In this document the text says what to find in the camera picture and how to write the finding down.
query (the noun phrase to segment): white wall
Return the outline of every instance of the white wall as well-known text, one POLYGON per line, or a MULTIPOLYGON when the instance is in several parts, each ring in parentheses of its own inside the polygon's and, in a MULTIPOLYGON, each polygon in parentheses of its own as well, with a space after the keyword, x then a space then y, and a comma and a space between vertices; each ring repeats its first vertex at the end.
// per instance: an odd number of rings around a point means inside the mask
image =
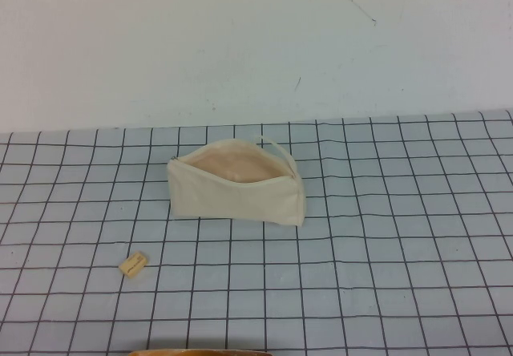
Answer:
POLYGON ((513 106, 511 1, 0 0, 0 131, 513 106))

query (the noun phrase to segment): zipper pouch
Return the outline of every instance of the zipper pouch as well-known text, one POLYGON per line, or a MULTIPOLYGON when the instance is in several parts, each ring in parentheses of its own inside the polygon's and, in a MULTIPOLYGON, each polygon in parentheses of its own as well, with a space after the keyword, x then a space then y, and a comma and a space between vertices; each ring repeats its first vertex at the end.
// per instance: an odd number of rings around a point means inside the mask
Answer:
POLYGON ((294 158, 243 140, 221 140, 168 164, 174 217, 240 218, 303 224, 305 190, 294 158))

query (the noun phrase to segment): pouch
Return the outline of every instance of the pouch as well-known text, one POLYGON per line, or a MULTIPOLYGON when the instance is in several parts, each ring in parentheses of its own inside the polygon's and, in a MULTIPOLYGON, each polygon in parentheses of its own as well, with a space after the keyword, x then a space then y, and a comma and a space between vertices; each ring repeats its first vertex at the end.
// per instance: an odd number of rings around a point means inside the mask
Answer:
POLYGON ((240 218, 303 224, 305 190, 294 158, 264 137, 285 159, 248 141, 221 140, 168 164, 174 217, 240 218))

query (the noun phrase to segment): eraser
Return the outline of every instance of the eraser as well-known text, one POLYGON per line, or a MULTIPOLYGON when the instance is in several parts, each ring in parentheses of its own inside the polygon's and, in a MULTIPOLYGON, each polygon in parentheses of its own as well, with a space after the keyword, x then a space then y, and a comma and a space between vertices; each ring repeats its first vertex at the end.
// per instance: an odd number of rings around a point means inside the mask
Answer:
POLYGON ((141 252, 135 252, 119 266, 119 270, 129 278, 133 278, 147 264, 147 258, 141 252))

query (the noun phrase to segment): grid cloth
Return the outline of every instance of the grid cloth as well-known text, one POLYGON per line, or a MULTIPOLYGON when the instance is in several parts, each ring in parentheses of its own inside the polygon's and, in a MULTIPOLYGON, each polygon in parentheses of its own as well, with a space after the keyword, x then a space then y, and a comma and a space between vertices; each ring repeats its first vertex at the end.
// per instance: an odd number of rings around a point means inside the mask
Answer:
POLYGON ((0 159, 0 354, 512 355, 509 111, 14 133, 0 159), (172 217, 172 156, 258 135, 297 160, 302 228, 172 217))

